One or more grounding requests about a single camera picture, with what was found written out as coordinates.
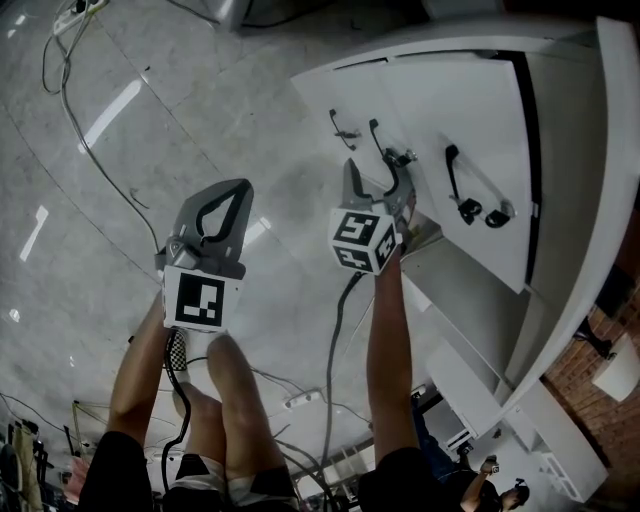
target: power cord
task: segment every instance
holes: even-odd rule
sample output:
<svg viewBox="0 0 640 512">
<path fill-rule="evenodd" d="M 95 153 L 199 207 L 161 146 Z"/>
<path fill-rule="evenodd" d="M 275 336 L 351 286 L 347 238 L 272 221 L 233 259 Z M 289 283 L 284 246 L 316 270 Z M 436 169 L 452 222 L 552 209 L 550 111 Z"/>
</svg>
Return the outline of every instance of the power cord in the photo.
<svg viewBox="0 0 640 512">
<path fill-rule="evenodd" d="M 324 447 L 322 449 L 322 458 L 320 459 L 320 467 L 324 467 L 329 456 L 329 445 L 331 443 L 331 431 L 333 429 L 333 383 L 331 379 L 331 371 L 333 369 L 333 358 L 336 352 L 336 345 L 338 344 L 338 337 L 340 336 L 340 330 L 342 329 L 342 317 L 344 315 L 344 303 L 349 297 L 351 290 L 355 288 L 364 274 L 362 272 L 356 272 L 353 274 L 347 286 L 345 287 L 340 299 L 338 300 L 338 314 L 336 317 L 336 326 L 333 330 L 333 336 L 331 337 L 331 346 L 329 347 L 329 359 L 327 361 L 327 426 L 324 437 Z"/>
<path fill-rule="evenodd" d="M 187 361 L 187 366 L 189 366 L 191 363 L 195 363 L 197 361 L 206 361 L 206 360 L 207 360 L 207 356 L 194 357 L 193 359 L 189 359 Z M 286 382 L 287 384 L 293 386 L 301 394 L 310 393 L 312 391 L 317 391 L 317 389 L 315 389 L 315 388 L 314 389 L 304 389 L 302 386 L 300 386 L 299 384 L 296 384 L 291 379 L 286 379 L 284 377 L 279 377 L 278 375 L 273 375 L 272 373 L 267 373 L 265 371 L 258 370 L 257 368 L 255 368 L 253 366 L 250 366 L 250 368 L 251 368 L 251 371 L 253 373 L 255 373 L 257 375 L 260 375 L 260 377 L 262 377 L 263 379 L 268 380 L 269 382 L 272 382 L 273 384 L 276 384 L 276 385 L 280 386 L 282 389 L 284 389 L 289 394 L 291 394 L 291 391 L 285 385 L 283 385 L 282 382 Z M 320 396 L 322 397 L 322 401 L 326 404 L 327 403 L 327 398 L 325 397 L 325 395 L 324 395 L 324 393 L 322 391 L 320 391 Z M 356 411 L 353 410 L 353 408 L 349 407 L 348 405 L 342 404 L 340 402 L 336 402 L 335 400 L 333 400 L 333 405 L 335 407 L 341 407 L 341 408 L 345 409 L 346 411 L 349 411 L 356 418 L 361 419 L 362 421 L 364 421 L 369 426 L 371 425 L 371 422 L 367 418 L 365 418 L 364 416 L 358 414 Z"/>
<path fill-rule="evenodd" d="M 220 24 L 220 22 L 218 20 L 216 20 L 214 18 L 211 18 L 210 16 L 206 16 L 206 15 L 196 11 L 195 9 L 192 9 L 191 7 L 189 7 L 187 5 L 181 4 L 180 2 L 176 2 L 175 0 L 167 0 L 167 2 L 169 2 L 171 5 L 175 5 L 179 9 L 182 9 L 184 11 L 187 11 L 187 12 L 193 14 L 194 16 L 197 16 L 201 20 L 208 21 L 209 23 L 213 23 L 214 25 L 219 25 Z"/>
<path fill-rule="evenodd" d="M 167 2 L 169 2 L 171 5 L 174 5 L 176 7 L 178 7 L 179 9 L 182 9 L 184 11 L 187 11 L 188 13 L 193 14 L 194 16 L 200 18 L 201 20 L 207 21 L 209 23 L 213 23 L 214 25 L 219 25 L 220 22 L 218 20 L 216 20 L 215 18 L 212 18 L 211 16 L 207 16 L 205 14 L 202 14 L 201 12 L 196 11 L 195 9 L 192 9 L 191 7 L 181 4 L 180 2 L 176 2 L 176 0 L 167 0 Z M 255 24 L 255 23 L 243 23 L 242 26 L 245 28 L 275 28 L 275 27 L 279 27 L 280 25 L 285 25 L 287 23 L 290 23 L 292 21 L 295 21 L 299 18 L 302 18 L 304 16 L 307 16 L 309 14 L 312 14 L 314 12 L 320 11 L 326 7 L 329 7 L 331 4 L 334 4 L 336 2 L 336 0 L 329 0 L 327 2 L 324 2 L 320 5 L 314 6 L 314 7 L 310 7 L 308 9 L 304 9 L 296 14 L 293 14 L 287 18 L 284 18 L 282 20 L 278 20 L 275 21 L 273 23 L 266 23 L 266 24 Z M 246 19 L 249 14 L 251 13 L 251 9 L 253 8 L 253 0 L 251 0 L 251 2 L 249 2 L 249 6 L 247 7 L 247 12 L 244 15 L 244 19 Z"/>
<path fill-rule="evenodd" d="M 184 420 L 182 421 L 182 427 L 180 428 L 180 433 L 178 437 L 176 437 L 173 441 L 169 441 L 164 445 L 164 449 L 162 450 L 162 484 L 164 485 L 165 493 L 169 492 L 169 482 L 167 481 L 167 458 L 169 457 L 169 450 L 173 448 L 175 445 L 180 444 L 184 440 L 184 436 L 187 433 L 187 428 L 189 428 L 189 421 L 191 420 L 191 402 L 187 398 L 186 393 L 182 389 L 182 386 L 176 379 L 176 375 L 173 371 L 173 366 L 171 364 L 171 351 L 173 350 L 173 344 L 175 343 L 176 333 L 178 331 L 172 330 L 171 335 L 169 336 L 169 341 L 167 342 L 167 347 L 164 351 L 164 366 L 167 370 L 167 375 L 169 377 L 169 381 L 173 386 L 173 389 L 176 391 L 178 396 L 182 399 L 184 403 Z"/>
<path fill-rule="evenodd" d="M 76 0 L 72 0 L 72 1 L 63 0 L 63 2 L 58 6 L 58 9 L 56 10 L 56 13 L 53 18 L 54 22 L 57 19 L 60 12 L 62 11 L 62 8 L 64 6 L 66 6 L 66 8 L 69 8 L 75 1 Z M 64 45 L 60 41 L 60 38 L 53 33 L 53 28 L 51 29 L 51 35 L 47 39 L 47 42 L 45 43 L 44 49 L 42 51 L 42 86 L 44 90 L 51 95 L 60 94 L 61 101 L 62 101 L 62 108 L 65 114 L 67 115 L 67 118 L 69 119 L 69 122 L 71 123 L 71 126 L 73 127 L 73 130 L 75 131 L 76 136 L 78 137 L 78 140 L 80 141 L 80 144 L 84 148 L 86 154 L 89 156 L 89 158 L 91 159 L 93 164 L 96 166 L 100 174 L 102 174 L 104 179 L 107 180 L 107 183 L 109 183 L 109 185 L 111 185 L 111 187 L 118 193 L 118 195 L 122 199 L 124 199 L 124 201 L 129 205 L 129 207 L 134 211 L 134 213 L 138 217 L 140 217 L 145 227 L 149 231 L 149 234 L 151 235 L 151 239 L 153 241 L 153 247 L 155 251 L 154 254 L 157 254 L 160 251 L 160 247 L 158 245 L 158 239 L 156 237 L 155 231 L 153 230 L 153 227 L 151 226 L 147 218 L 142 214 L 142 212 L 138 210 L 138 208 L 136 208 L 135 204 L 133 204 L 131 199 L 129 199 L 127 195 L 124 192 L 122 192 L 122 190 L 120 190 L 120 188 L 116 185 L 116 183 L 111 179 L 111 177 L 104 170 L 104 168 L 102 167 L 102 165 L 100 164 L 96 156 L 93 154 L 93 151 L 87 144 L 87 141 L 85 140 L 84 135 L 82 134 L 82 130 L 80 129 L 80 125 L 78 124 L 78 121 L 76 120 L 73 112 L 71 111 L 71 108 L 69 107 L 66 87 L 67 87 L 67 82 L 69 80 L 69 76 L 71 74 L 71 54 L 73 53 L 73 50 L 75 50 L 78 42 L 80 41 L 80 38 L 82 37 L 82 35 L 84 34 L 84 31 L 89 25 L 91 16 L 92 14 L 89 13 L 89 7 L 87 6 L 84 10 L 84 14 L 82 15 L 82 21 L 80 22 L 80 27 L 78 27 L 78 30 L 75 33 L 75 36 L 73 38 L 71 45 L 69 46 L 69 49 L 66 49 L 64 47 Z M 57 90 L 50 89 L 47 86 L 46 79 L 45 79 L 45 76 L 46 76 L 45 62 L 46 62 L 46 56 L 47 56 L 47 48 L 49 47 L 49 44 L 51 43 L 52 39 L 55 41 L 63 57 L 62 73 L 60 75 L 60 88 Z"/>
<path fill-rule="evenodd" d="M 329 7 L 330 5 L 336 3 L 336 0 L 329 0 L 327 2 L 324 2 L 320 5 L 316 5 L 314 7 L 309 7 L 308 9 L 304 9 L 296 14 L 293 14 L 287 18 L 284 18 L 282 20 L 278 20 L 278 21 L 274 21 L 273 23 L 266 23 L 264 25 L 261 24 L 255 24 L 255 23 L 243 23 L 242 26 L 245 28 L 275 28 L 275 27 L 279 27 L 280 25 L 285 25 L 287 23 L 291 23 L 292 21 L 298 20 L 304 16 L 307 16 L 309 14 L 313 14 L 314 12 L 318 12 L 322 9 L 325 9 L 327 7 Z M 253 7 L 253 0 L 251 0 L 251 3 L 249 3 L 249 7 L 247 8 L 247 14 L 245 15 L 245 19 L 249 16 L 249 14 L 251 13 L 251 8 Z"/>
</svg>

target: black shorts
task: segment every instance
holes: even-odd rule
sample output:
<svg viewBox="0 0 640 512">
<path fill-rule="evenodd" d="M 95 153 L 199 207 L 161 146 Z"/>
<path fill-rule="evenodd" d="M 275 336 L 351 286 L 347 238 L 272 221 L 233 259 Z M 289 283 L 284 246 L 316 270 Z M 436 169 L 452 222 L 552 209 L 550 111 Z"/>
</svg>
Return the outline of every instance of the black shorts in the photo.
<svg viewBox="0 0 640 512">
<path fill-rule="evenodd" d="M 187 454 L 163 506 L 165 512 L 293 512 L 298 500 L 286 466 L 227 482 L 217 462 Z M 89 467 L 78 511 L 114 510 L 153 512 L 153 500 L 140 444 L 126 434 L 107 432 Z"/>
<path fill-rule="evenodd" d="M 164 512 L 294 512 L 298 499 L 286 466 L 227 481 L 220 463 L 188 453 L 164 495 L 163 506 Z"/>
<path fill-rule="evenodd" d="M 418 448 L 402 448 L 387 455 L 378 467 L 360 478 L 363 512 L 402 510 L 459 511 L 444 494 Z"/>
</svg>

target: tiled floor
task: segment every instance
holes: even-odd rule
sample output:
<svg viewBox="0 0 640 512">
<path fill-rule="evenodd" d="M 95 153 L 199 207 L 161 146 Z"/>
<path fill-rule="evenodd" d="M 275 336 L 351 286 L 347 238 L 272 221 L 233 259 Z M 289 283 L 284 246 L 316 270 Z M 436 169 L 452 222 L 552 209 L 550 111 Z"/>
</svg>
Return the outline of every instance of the tiled floor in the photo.
<svg viewBox="0 0 640 512">
<path fill-rule="evenodd" d="M 79 151 L 59 96 L 40 83 L 56 4 L 16 0 L 0 15 L 0 391 L 71 425 L 73 399 L 108 403 L 126 340 L 159 283 L 143 224 Z M 163 0 L 111 0 L 73 55 L 69 101 L 85 133 L 118 98 L 125 102 L 93 150 L 118 186 L 148 206 L 161 241 L 186 197 L 224 178 L 251 180 L 251 222 L 268 229 L 243 253 L 246 288 L 231 332 L 253 365 L 305 388 L 323 385 L 349 274 L 335 267 L 325 243 L 342 165 L 324 149 L 289 78 L 397 24 L 384 8 L 339 6 L 239 36 Z M 53 87 L 61 70 L 53 47 L 47 64 Z M 23 261 L 40 206 L 48 218 Z M 334 370 L 336 400 L 365 416 L 366 333 L 353 333 L 371 296 L 365 279 L 349 299 Z M 202 355 L 206 341 L 195 340 L 192 355 Z M 421 343 L 414 340 L 415 350 Z M 202 367 L 192 373 L 212 387 Z M 422 368 L 415 373 L 425 379 Z M 283 389 L 259 385 L 274 430 L 291 423 L 282 438 L 319 453 L 324 404 L 289 413 Z M 177 431 L 166 422 L 179 421 L 169 393 L 159 393 L 154 415 L 160 420 L 152 421 L 149 445 Z M 40 424 L 53 463 L 68 467 L 64 436 Z M 81 428 L 95 441 L 102 426 L 83 419 Z M 362 420 L 336 410 L 334 449 L 368 435 Z"/>
</svg>

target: white panel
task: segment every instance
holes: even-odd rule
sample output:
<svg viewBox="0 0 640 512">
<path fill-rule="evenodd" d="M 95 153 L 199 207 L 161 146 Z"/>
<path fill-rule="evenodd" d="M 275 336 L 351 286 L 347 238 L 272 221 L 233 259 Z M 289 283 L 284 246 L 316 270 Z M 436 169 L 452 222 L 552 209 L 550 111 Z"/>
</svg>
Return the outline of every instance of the white panel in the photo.
<svg viewBox="0 0 640 512">
<path fill-rule="evenodd" d="M 438 391 L 474 437 L 499 421 L 498 402 L 448 343 L 430 355 L 427 369 Z"/>
<path fill-rule="evenodd" d="M 371 137 L 369 121 L 376 119 L 376 136 L 382 148 L 392 147 L 399 153 L 410 148 L 409 138 L 403 132 L 400 120 L 389 98 L 379 83 L 375 70 L 379 64 L 365 64 L 354 68 L 332 72 L 306 73 L 292 79 L 294 86 L 320 123 L 321 133 L 330 137 L 330 148 L 345 161 L 352 158 L 360 173 L 383 190 L 391 187 L 393 180 L 389 169 L 382 161 L 380 152 Z M 329 111 L 336 111 L 335 123 L 339 130 L 360 133 L 356 139 L 347 139 L 355 146 L 349 150 L 336 132 Z M 438 222 L 419 162 L 408 166 L 416 188 L 416 208 Z"/>
<path fill-rule="evenodd" d="M 402 267 L 488 366 L 503 376 L 529 295 L 516 295 L 446 239 L 410 256 Z"/>
<path fill-rule="evenodd" d="M 607 95 L 607 155 L 595 224 L 582 267 L 562 315 L 522 383 L 515 403 L 560 355 L 593 305 L 633 210 L 640 180 L 640 54 L 633 26 L 598 18 Z"/>
<path fill-rule="evenodd" d="M 445 236 L 509 287 L 524 287 L 531 214 L 531 173 L 524 111 L 513 65 L 506 61 L 426 58 L 379 66 L 405 130 L 412 137 Z M 462 199 L 486 213 L 505 197 L 516 216 L 498 229 L 460 217 L 445 159 L 455 144 L 454 174 Z"/>
<path fill-rule="evenodd" d="M 571 480 L 579 501 L 586 501 L 607 478 L 607 470 L 589 442 L 542 383 L 532 386 L 518 405 Z"/>
</svg>

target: bare leg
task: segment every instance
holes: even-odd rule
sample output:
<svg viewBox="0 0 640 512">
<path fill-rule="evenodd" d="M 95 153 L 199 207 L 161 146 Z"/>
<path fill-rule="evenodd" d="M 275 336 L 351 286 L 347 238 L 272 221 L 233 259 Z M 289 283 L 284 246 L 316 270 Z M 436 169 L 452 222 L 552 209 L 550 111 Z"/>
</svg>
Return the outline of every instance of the bare leg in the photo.
<svg viewBox="0 0 640 512">
<path fill-rule="evenodd" d="M 376 463 L 400 448 L 418 448 L 411 412 L 411 342 L 402 297 L 400 251 L 376 277 L 367 352 L 367 385 Z"/>
<path fill-rule="evenodd" d="M 240 347 L 224 335 L 211 342 L 207 357 L 209 375 L 222 398 L 227 479 L 284 466 L 256 381 Z"/>
<path fill-rule="evenodd" d="M 222 422 L 222 404 L 205 395 L 193 384 L 180 384 L 191 403 L 191 435 L 185 453 L 195 453 L 213 459 L 224 466 L 226 439 Z M 173 403 L 180 416 L 185 409 L 182 399 L 174 392 Z"/>
</svg>

